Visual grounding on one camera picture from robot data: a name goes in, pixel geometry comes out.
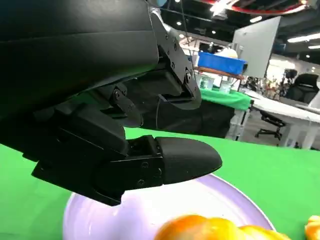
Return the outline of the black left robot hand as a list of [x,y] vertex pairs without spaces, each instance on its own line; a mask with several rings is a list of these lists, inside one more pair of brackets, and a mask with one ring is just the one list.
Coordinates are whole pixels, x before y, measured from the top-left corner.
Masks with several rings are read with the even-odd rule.
[[163,0],[3,0],[0,142],[36,163],[32,175],[109,206],[125,191],[208,175],[218,152],[193,139],[140,136],[138,98],[201,105],[192,63]]

